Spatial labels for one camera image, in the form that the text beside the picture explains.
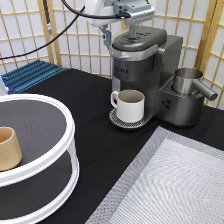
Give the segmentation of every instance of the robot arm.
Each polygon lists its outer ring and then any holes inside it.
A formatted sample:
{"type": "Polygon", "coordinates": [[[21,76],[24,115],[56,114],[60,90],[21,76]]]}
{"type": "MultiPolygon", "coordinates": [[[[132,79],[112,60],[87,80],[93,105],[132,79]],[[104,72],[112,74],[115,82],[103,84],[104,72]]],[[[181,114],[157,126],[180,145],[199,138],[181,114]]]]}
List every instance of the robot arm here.
{"type": "MultiPolygon", "coordinates": [[[[155,13],[156,0],[85,0],[86,13],[90,15],[108,16],[126,12],[130,18],[124,20],[125,25],[135,25],[150,20],[155,13]]],[[[95,27],[100,27],[120,20],[88,19],[95,27]]]]}

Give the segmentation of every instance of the black tablecloth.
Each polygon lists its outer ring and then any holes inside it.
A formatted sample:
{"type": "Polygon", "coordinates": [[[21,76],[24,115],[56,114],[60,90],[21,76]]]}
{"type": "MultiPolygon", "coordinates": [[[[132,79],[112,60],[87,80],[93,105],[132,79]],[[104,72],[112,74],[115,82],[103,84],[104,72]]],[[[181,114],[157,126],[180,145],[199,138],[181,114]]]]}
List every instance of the black tablecloth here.
{"type": "Polygon", "coordinates": [[[224,149],[224,111],[209,107],[191,128],[152,119],[136,132],[116,129],[109,121],[111,85],[109,79],[71,69],[25,91],[64,103],[76,125],[78,184],[66,203],[41,223],[85,223],[158,126],[224,149]]]}

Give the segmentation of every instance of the white round tray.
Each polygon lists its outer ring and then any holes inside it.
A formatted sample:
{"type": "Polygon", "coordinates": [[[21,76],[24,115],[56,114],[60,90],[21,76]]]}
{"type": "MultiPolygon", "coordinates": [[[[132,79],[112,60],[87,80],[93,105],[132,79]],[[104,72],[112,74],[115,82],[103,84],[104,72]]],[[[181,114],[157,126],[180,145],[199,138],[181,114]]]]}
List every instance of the white round tray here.
{"type": "Polygon", "coordinates": [[[68,199],[68,197],[71,195],[73,189],[76,186],[79,176],[79,163],[76,157],[76,148],[74,141],[75,124],[72,115],[70,111],[67,109],[67,107],[62,103],[60,103],[59,101],[52,99],[50,97],[34,94],[2,96],[0,97],[0,105],[3,105],[1,104],[3,102],[17,101],[17,100],[41,101],[58,108],[65,117],[66,130],[60,141],[58,141],[58,143],[55,144],[55,146],[52,149],[50,149],[47,153],[45,153],[41,157],[35,159],[30,163],[19,166],[15,169],[6,172],[0,172],[0,187],[15,184],[17,182],[23,181],[40,173],[41,171],[51,166],[55,161],[57,161],[65,153],[65,151],[68,151],[71,157],[72,174],[64,190],[50,203],[28,215],[8,220],[2,220],[2,221],[0,220],[0,224],[3,223],[30,224],[30,223],[37,223],[45,219],[53,212],[55,212],[68,199]]]}

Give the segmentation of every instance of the coffee maker drip tray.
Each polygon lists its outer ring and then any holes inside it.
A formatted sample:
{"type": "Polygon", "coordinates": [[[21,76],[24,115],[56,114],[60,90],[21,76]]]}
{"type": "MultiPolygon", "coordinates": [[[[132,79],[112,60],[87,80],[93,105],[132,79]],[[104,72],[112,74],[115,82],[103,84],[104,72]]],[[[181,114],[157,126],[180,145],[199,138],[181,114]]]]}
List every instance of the coffee maker drip tray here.
{"type": "Polygon", "coordinates": [[[134,131],[136,129],[142,128],[149,122],[151,118],[152,115],[146,111],[144,117],[140,121],[135,123],[125,123],[117,117],[116,109],[113,109],[109,114],[109,119],[111,123],[114,124],[116,127],[124,129],[126,131],[134,131]]]}

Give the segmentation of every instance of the white mug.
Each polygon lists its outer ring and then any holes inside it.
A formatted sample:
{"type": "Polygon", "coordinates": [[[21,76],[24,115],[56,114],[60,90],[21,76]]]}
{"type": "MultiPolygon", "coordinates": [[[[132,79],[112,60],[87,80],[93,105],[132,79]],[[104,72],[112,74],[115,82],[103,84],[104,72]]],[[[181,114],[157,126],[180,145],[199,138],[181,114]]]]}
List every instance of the white mug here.
{"type": "Polygon", "coordinates": [[[137,90],[114,91],[111,104],[116,108],[117,117],[126,123],[135,123],[144,117],[145,96],[137,90]]]}

